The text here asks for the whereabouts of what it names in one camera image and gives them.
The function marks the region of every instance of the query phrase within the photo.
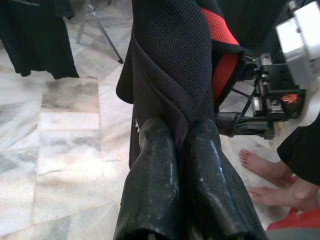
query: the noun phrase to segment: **red fabric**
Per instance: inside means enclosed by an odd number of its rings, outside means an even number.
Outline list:
[[[268,230],[289,228],[320,228],[320,208],[304,212],[299,215],[297,215],[297,213],[297,210],[291,209],[288,216],[285,219],[270,224]]]
[[[237,40],[229,31],[226,21],[221,16],[204,8],[201,8],[201,10],[208,22],[211,39],[226,44],[239,45]]]
[[[215,103],[225,89],[238,64],[238,60],[239,54],[225,53],[222,55],[212,78],[212,92]]]

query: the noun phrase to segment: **orange logo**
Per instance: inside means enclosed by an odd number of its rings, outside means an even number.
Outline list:
[[[282,101],[288,104],[296,104],[298,100],[298,94],[287,94],[282,97]]]

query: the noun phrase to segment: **red stool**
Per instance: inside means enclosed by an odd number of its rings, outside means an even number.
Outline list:
[[[320,228],[320,208],[298,214],[298,210],[291,208],[288,216],[269,225],[267,230],[289,228]]]

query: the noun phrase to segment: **red strap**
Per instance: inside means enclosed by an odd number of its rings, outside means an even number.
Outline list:
[[[211,39],[226,44],[239,45],[221,16],[204,8],[201,8],[201,10],[208,22]]]
[[[215,103],[225,89],[238,60],[239,54],[225,53],[222,55],[212,78],[212,92]]]

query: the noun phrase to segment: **bare foot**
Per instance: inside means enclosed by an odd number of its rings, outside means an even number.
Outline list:
[[[276,190],[269,187],[255,187],[250,191],[253,202],[267,206],[288,206],[299,211],[310,211],[319,207],[317,193],[298,197],[290,187]]]
[[[241,165],[279,187],[292,182],[292,172],[283,162],[271,162],[242,149],[239,153]]]

